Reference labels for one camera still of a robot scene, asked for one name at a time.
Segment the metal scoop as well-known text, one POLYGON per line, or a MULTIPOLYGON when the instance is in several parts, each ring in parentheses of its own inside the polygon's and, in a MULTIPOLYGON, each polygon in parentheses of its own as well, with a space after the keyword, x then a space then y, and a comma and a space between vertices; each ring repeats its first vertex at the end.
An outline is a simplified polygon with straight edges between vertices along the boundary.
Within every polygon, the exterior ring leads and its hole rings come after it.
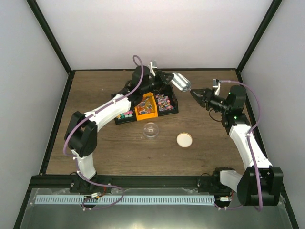
POLYGON ((187 92, 191 90, 191 82, 182 74, 178 72, 173 72, 172 75, 173 78, 171 79, 171 83, 180 91, 187 92))

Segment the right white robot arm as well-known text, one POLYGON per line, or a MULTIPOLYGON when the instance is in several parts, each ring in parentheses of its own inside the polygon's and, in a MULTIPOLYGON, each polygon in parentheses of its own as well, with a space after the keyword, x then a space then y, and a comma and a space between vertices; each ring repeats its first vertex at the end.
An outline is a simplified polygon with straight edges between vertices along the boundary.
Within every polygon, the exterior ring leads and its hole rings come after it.
POLYGON ((243 206, 278 205, 283 172, 274 167, 263 154, 254 135, 253 128, 244 113, 246 89, 233 85, 228 96, 221 98, 215 89, 192 89, 191 96, 206 110, 221 113, 221 123, 233 140, 244 164, 244 173, 233 169, 220 169, 219 175, 212 179, 212 188, 223 192, 228 187, 237 194, 243 206))

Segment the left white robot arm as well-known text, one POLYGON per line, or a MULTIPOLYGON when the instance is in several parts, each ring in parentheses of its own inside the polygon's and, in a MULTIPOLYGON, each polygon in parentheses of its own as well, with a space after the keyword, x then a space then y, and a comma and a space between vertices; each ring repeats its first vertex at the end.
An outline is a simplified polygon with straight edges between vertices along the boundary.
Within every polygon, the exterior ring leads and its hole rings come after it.
POLYGON ((75 112, 69 122, 64 140, 63 153, 77 161, 77 174, 82 177, 81 188, 91 193, 97 188, 93 152, 97 146, 98 132, 121 113, 137 106, 148 92, 159 91, 170 83, 174 74, 138 66, 125 86, 105 104, 89 111, 75 112))

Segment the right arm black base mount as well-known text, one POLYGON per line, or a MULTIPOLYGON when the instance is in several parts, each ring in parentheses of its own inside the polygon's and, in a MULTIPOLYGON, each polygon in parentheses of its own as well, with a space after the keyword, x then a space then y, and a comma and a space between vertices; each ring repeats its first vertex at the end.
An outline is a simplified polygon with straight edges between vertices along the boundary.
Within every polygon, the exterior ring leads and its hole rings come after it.
POLYGON ((231 167, 217 167, 212 174, 202 173, 197 178, 197 186, 199 189, 207 189, 209 193, 229 193, 232 190, 220 182, 220 172, 223 170, 232 170, 231 167))

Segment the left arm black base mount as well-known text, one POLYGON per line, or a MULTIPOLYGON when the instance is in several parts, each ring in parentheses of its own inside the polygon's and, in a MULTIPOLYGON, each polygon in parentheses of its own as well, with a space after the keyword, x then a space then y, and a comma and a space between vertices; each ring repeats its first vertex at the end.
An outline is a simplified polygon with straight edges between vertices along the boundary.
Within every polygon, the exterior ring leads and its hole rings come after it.
POLYGON ((72 176, 70 192, 80 194, 92 194, 96 192, 110 193, 110 187, 96 186, 84 179, 82 179, 77 173, 72 176))

